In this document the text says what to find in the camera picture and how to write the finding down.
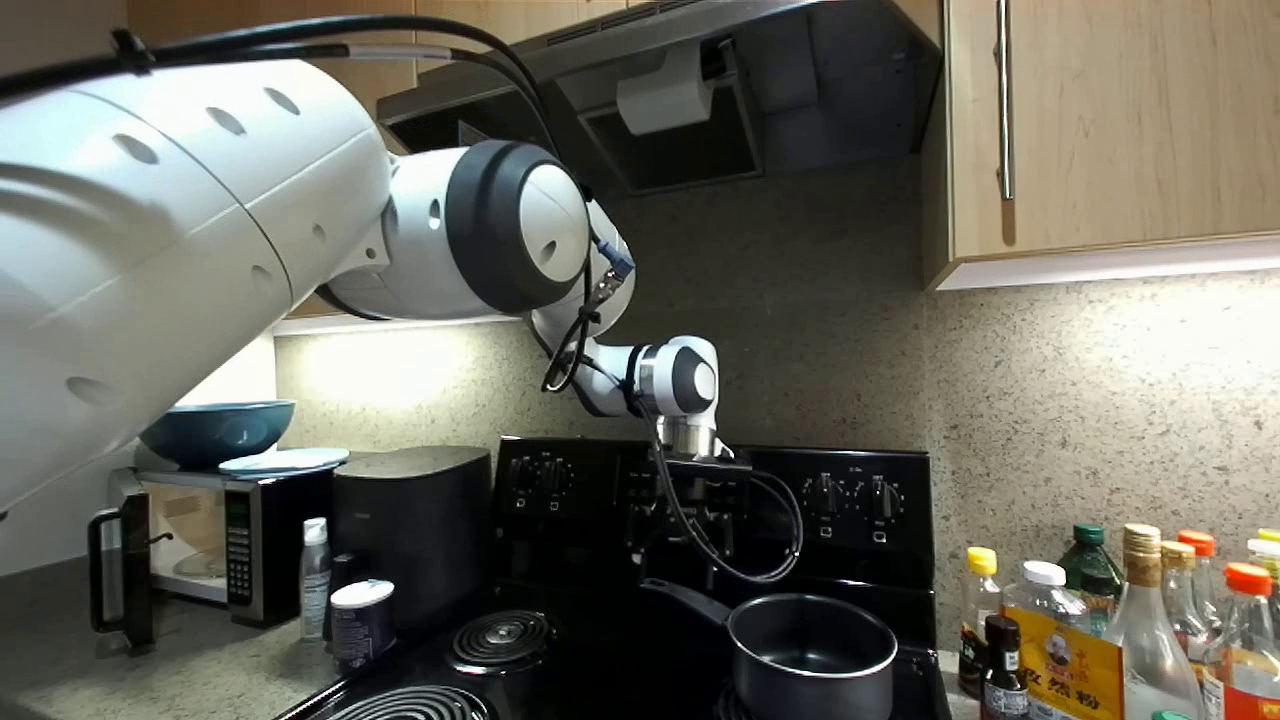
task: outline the black stove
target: black stove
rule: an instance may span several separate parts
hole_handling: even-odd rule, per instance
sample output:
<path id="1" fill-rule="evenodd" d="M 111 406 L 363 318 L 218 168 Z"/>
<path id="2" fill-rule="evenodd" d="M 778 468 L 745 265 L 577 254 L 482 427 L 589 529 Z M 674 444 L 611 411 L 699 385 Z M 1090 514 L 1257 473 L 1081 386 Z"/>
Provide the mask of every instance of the black stove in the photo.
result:
<path id="1" fill-rule="evenodd" d="M 504 438 L 497 461 L 497 581 L 405 636 L 383 661 L 282 717 L 420 720 L 751 720 L 732 694 L 729 630 L 641 588 L 661 576 L 738 602 L 825 591 L 899 636 L 892 720 L 944 713 L 932 606 L 925 450 L 745 446 L 803 506 L 803 556 L 785 585 L 707 571 L 656 497 L 646 444 Z M 674 468 L 683 510 L 738 567 L 772 567 L 787 520 L 732 473 Z"/>

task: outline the black pot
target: black pot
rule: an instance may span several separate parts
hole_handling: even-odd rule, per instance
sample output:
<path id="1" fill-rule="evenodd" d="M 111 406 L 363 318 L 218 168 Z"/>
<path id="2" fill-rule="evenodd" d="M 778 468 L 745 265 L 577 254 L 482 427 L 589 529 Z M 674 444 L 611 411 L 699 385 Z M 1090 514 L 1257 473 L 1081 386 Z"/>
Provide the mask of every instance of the black pot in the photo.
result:
<path id="1" fill-rule="evenodd" d="M 857 602 L 807 591 L 722 606 L 680 585 L 645 581 L 732 640 L 732 690 L 761 720 L 887 720 L 896 636 Z"/>

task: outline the kitchen counter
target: kitchen counter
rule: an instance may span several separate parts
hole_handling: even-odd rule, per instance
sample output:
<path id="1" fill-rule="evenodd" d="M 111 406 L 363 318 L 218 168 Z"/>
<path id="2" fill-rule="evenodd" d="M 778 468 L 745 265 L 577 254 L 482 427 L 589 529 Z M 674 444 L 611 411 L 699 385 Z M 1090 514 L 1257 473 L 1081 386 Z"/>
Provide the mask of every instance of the kitchen counter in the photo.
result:
<path id="1" fill-rule="evenodd" d="M 164 599 L 156 648 L 87 626 L 87 562 L 0 581 L 3 720 L 277 717 L 334 675 L 300 623 L 243 626 L 222 606 Z"/>

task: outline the cup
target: cup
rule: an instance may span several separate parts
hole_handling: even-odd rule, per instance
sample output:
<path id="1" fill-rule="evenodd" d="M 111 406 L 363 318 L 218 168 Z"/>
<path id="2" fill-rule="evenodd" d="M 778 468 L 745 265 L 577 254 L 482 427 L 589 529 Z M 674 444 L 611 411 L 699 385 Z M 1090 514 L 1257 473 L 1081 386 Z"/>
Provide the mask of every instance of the cup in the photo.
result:
<path id="1" fill-rule="evenodd" d="M 329 594 L 329 651 L 339 661 L 344 671 L 363 667 L 390 648 L 390 594 L 390 581 L 355 581 Z"/>

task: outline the blue bowl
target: blue bowl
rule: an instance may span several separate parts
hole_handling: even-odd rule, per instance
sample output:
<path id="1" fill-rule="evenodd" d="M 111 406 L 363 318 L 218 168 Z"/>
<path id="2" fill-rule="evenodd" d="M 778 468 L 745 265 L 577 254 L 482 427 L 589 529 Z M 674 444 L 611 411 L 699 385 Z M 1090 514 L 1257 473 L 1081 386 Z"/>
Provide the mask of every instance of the blue bowl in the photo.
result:
<path id="1" fill-rule="evenodd" d="M 291 403 L 281 398 L 188 403 L 164 411 L 138 438 L 179 468 L 216 468 L 218 461 L 272 446 L 287 420 Z"/>

